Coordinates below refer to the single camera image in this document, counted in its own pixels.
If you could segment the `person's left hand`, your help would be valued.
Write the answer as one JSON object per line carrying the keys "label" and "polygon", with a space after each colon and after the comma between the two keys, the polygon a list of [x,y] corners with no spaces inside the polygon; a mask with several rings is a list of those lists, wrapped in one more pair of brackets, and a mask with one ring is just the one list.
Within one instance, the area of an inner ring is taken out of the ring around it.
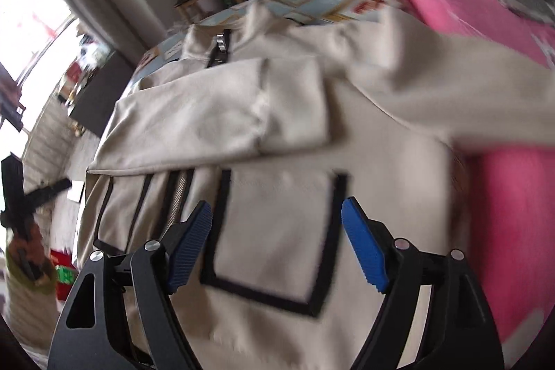
{"label": "person's left hand", "polygon": [[[24,273],[20,252],[25,254],[29,263],[40,268],[41,276],[37,281],[30,280]],[[53,294],[55,289],[56,272],[54,266],[44,251],[41,230],[37,223],[30,229],[30,239],[24,240],[17,232],[13,234],[8,244],[6,254],[8,281],[15,281],[24,288],[41,293]]]}

